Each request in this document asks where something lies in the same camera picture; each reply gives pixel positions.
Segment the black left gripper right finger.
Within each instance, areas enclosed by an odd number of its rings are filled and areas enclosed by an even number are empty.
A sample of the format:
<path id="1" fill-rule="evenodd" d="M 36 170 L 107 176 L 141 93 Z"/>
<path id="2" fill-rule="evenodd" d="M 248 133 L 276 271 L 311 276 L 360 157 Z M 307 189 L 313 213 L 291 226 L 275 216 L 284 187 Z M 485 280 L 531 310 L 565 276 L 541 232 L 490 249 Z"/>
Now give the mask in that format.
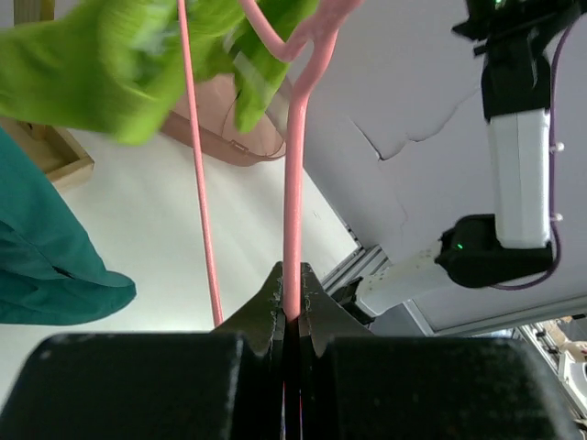
<path id="1" fill-rule="evenodd" d="M 526 342 L 372 334 L 302 267 L 305 439 L 579 439 L 559 385 Z"/>

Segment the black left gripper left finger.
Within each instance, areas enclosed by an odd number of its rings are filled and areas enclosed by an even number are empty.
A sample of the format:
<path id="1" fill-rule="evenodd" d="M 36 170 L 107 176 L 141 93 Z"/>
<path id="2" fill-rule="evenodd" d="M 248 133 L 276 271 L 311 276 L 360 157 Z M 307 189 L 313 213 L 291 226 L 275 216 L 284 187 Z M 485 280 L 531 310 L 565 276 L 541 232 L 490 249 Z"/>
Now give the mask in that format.
<path id="1" fill-rule="evenodd" d="M 278 439 L 282 265 L 208 333 L 61 333 L 28 355 L 4 439 Z"/>

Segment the teal shorts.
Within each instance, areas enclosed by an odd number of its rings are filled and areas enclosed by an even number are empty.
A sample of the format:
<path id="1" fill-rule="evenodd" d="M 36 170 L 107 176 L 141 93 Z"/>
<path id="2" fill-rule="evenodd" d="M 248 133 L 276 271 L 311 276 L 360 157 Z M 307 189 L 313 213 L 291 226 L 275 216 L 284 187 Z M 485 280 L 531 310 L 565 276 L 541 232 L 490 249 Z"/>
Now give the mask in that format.
<path id="1" fill-rule="evenodd" d="M 136 297 L 134 281 L 110 271 L 86 230 L 40 169 L 1 135 L 1 321 L 80 325 Z"/>

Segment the lime green shorts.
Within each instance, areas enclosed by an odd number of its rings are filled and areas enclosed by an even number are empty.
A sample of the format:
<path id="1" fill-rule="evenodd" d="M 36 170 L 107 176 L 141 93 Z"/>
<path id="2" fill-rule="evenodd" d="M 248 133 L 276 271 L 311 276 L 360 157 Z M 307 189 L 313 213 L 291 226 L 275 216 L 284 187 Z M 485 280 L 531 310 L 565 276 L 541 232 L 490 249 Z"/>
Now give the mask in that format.
<path id="1" fill-rule="evenodd" d="M 230 74 L 235 125 L 250 131 L 288 65 L 275 59 L 232 0 L 186 5 L 194 78 Z M 136 145 L 156 133 L 185 90 L 173 1 L 83 1 L 66 16 L 1 33 L 1 113 L 101 132 Z"/>

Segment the pink hanger of green shorts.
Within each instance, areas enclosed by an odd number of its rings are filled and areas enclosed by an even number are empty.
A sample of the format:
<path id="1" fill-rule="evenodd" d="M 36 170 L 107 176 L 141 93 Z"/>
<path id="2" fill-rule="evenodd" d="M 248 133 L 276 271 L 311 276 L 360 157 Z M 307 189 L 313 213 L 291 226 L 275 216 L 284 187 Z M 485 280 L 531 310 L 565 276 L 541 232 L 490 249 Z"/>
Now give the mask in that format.
<path id="1" fill-rule="evenodd" d="M 307 42 L 313 52 L 304 70 L 293 84 L 287 120 L 286 158 L 283 208 L 283 310 L 288 322 L 301 314 L 302 256 L 302 189 L 305 122 L 311 92 L 320 81 L 332 58 L 338 32 L 348 16 L 358 8 L 360 0 L 321 1 L 313 15 L 300 23 L 287 40 L 282 40 L 254 1 L 240 3 L 247 20 L 271 55 L 283 62 L 298 57 Z M 188 31 L 187 7 L 177 3 L 181 30 L 183 66 L 189 105 L 189 123 L 194 152 L 194 170 L 198 192 L 201 227 L 205 247 L 205 263 L 215 326 L 223 321 L 223 312 L 216 275 L 212 231 L 205 192 L 205 172 L 196 110 L 194 74 Z"/>

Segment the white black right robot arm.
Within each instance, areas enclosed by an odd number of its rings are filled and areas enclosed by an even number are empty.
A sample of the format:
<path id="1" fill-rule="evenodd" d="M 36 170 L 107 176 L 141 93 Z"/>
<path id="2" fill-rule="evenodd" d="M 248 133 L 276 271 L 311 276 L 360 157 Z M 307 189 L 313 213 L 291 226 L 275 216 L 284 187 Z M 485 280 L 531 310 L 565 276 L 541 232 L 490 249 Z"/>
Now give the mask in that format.
<path id="1" fill-rule="evenodd" d="M 482 57 L 482 108 L 495 210 L 459 219 L 431 247 L 339 289 L 334 299 L 363 324 L 399 303 L 449 284 L 523 290 L 560 262 L 554 204 L 555 84 L 563 45 L 583 1 L 469 1 L 452 29 Z"/>

